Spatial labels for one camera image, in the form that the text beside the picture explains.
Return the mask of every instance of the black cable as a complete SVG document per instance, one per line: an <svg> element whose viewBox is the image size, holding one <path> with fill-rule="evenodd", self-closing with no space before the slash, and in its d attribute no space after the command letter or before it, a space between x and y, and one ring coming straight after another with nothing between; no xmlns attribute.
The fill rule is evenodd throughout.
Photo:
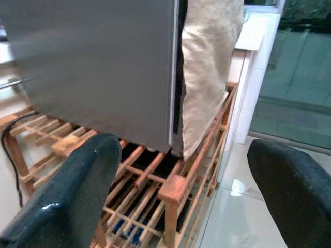
<svg viewBox="0 0 331 248"><path fill-rule="evenodd" d="M19 200L20 200L20 207L23 207L23 197L22 197L22 191L20 189L20 182L19 182L19 174L17 172L17 168L15 166L15 163L14 163L14 160L12 159L11 155L9 154L8 152L8 149L6 147L6 143L5 143L5 137L6 137L6 134L9 133L9 131L11 130L12 126L15 125L18 121L26 118L26 117L29 117L29 116L33 116L33 115L36 115L37 113L34 112L34 113L31 113L31 114L28 114L28 115L23 115L23 116L20 116L18 117L17 119L13 120L3 131L2 135L1 135L1 145L2 145L2 148L3 150L5 151L10 163L11 163L11 166L15 172L15 181L16 181L16 190L18 192L18 195L19 195Z"/></svg>

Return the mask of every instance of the glossy floor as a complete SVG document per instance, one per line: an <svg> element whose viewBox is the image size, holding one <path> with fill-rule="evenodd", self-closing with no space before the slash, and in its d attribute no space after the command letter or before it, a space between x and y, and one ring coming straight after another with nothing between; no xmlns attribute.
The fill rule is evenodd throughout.
<svg viewBox="0 0 331 248"><path fill-rule="evenodd" d="M287 247L248 167L246 154L252 140L248 137L244 145L234 143L195 248ZM305 152L331 173L330 156Z"/></svg>

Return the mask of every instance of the wooden shoe rack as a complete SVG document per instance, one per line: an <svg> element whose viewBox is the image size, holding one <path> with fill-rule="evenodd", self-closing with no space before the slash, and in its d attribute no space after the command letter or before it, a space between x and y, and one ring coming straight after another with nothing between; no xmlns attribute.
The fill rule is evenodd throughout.
<svg viewBox="0 0 331 248"><path fill-rule="evenodd" d="M123 158L101 216L99 231L105 240L91 247L194 247L207 205L216 185L237 85L228 85L228 97L197 152L186 162L170 153L150 152L121 140ZM31 108L0 118L0 130ZM22 119L6 135L5 142L19 178L33 192L60 168L70 153L95 130L46 115ZM17 142L34 140L51 152L26 166Z"/></svg>

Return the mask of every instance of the glass panel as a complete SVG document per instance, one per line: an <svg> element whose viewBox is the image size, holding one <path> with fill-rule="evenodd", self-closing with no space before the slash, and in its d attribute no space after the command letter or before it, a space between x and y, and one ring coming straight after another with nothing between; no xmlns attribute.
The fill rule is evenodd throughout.
<svg viewBox="0 0 331 248"><path fill-rule="evenodd" d="M311 2L285 6L250 130L331 149L331 5Z"/></svg>
<svg viewBox="0 0 331 248"><path fill-rule="evenodd" d="M246 5L265 5L274 6L277 0L245 0Z"/></svg>

